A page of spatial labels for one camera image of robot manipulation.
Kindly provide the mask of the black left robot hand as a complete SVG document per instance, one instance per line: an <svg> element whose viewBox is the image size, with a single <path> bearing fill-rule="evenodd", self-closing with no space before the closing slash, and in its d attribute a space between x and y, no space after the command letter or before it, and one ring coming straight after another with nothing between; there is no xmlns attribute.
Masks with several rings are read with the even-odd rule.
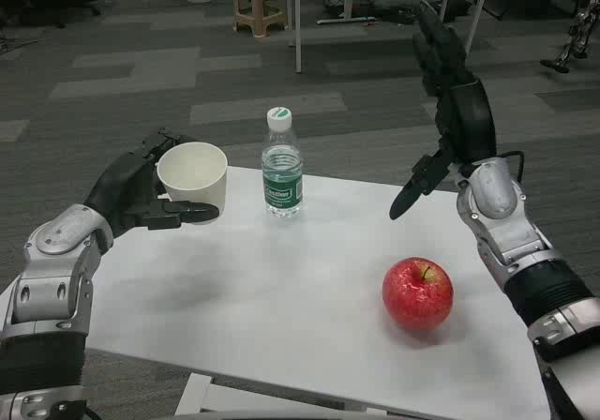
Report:
<svg viewBox="0 0 600 420"><path fill-rule="evenodd" d="M193 141L168 128L157 129L107 168L84 205L107 220L114 238L133 228L168 230L218 218L221 210L214 202L194 202L190 198L176 202L161 197L166 187L158 179L159 159L175 146Z"/></svg>

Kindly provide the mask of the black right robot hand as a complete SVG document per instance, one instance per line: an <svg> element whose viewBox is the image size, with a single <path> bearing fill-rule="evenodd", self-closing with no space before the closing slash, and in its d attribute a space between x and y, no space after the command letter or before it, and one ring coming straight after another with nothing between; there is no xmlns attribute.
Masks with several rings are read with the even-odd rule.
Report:
<svg viewBox="0 0 600 420"><path fill-rule="evenodd" d="M467 54L456 30L440 20L427 1L419 4L412 37L427 94L437 99L434 117L439 149L423 155L412 177L389 211L393 220L407 212L422 195L430 194L450 173L450 166L471 165L497 154L496 132L488 95L482 82L467 68Z"/></svg>

